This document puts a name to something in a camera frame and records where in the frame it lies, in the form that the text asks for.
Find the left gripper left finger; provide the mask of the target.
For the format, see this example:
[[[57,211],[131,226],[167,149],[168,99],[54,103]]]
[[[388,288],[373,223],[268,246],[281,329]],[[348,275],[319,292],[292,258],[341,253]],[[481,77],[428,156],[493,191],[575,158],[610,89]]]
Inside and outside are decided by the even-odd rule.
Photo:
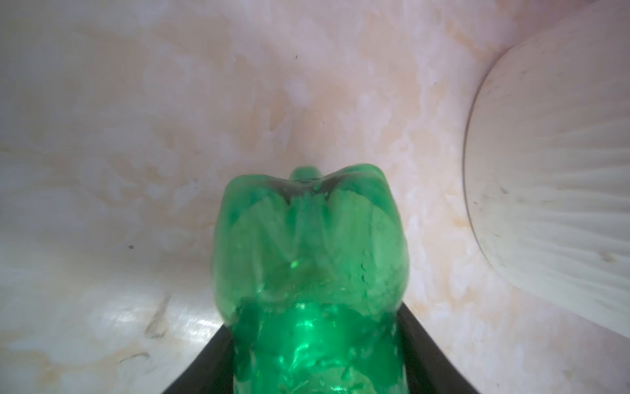
[[[190,366],[163,394],[233,394],[234,341],[221,326]]]

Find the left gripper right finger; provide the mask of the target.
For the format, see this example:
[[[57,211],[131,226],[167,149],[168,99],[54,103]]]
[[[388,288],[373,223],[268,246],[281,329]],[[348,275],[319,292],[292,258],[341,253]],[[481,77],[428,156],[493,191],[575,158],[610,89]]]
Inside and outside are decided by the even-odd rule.
[[[479,394],[405,304],[399,309],[398,321],[411,394]]]

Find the green bottle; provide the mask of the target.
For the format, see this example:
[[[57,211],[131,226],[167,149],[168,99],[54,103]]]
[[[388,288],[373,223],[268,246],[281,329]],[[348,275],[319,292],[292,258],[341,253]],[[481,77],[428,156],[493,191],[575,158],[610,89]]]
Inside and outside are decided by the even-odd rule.
[[[410,260],[384,173],[244,175],[226,187],[213,298],[237,393],[406,393],[397,313]]]

